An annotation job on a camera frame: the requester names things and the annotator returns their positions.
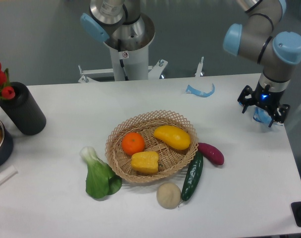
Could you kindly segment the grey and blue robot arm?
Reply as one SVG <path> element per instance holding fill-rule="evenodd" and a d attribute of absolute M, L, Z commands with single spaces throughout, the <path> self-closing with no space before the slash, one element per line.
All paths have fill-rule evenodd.
<path fill-rule="evenodd" d="M 238 102 L 243 111 L 249 106 L 266 111 L 269 125 L 284 123 L 290 106 L 281 104 L 280 99 L 301 62 L 301 35 L 286 31 L 271 35 L 285 14 L 284 0 L 240 0 L 238 4 L 249 18 L 245 25 L 230 26 L 223 49 L 263 66 L 256 88 L 246 86 Z"/>

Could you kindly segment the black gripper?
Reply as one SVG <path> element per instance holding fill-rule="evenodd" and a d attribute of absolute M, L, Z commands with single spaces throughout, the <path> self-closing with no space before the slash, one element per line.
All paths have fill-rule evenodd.
<path fill-rule="evenodd" d="M 249 85 L 241 91 L 237 101 L 243 107 L 242 114 L 249 106 L 257 107 L 267 111 L 271 117 L 268 127 L 277 122 L 283 124 L 288 116 L 290 105 L 281 104 L 280 100 L 287 88 L 287 82 L 259 81 L 255 90 Z"/>

